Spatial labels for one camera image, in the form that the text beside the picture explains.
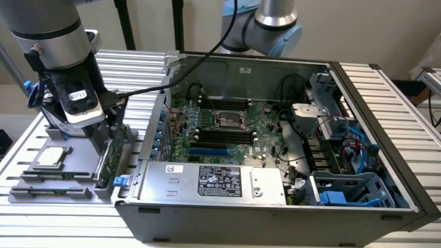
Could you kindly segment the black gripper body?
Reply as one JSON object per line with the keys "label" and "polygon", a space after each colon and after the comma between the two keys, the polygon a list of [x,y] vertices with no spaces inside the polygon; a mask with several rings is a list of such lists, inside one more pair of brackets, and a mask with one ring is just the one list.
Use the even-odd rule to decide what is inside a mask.
{"label": "black gripper body", "polygon": [[99,98],[108,90],[94,53],[71,68],[47,69],[39,77],[39,87],[42,94],[49,92],[53,95],[51,100],[39,105],[61,122],[93,125],[104,120]]}

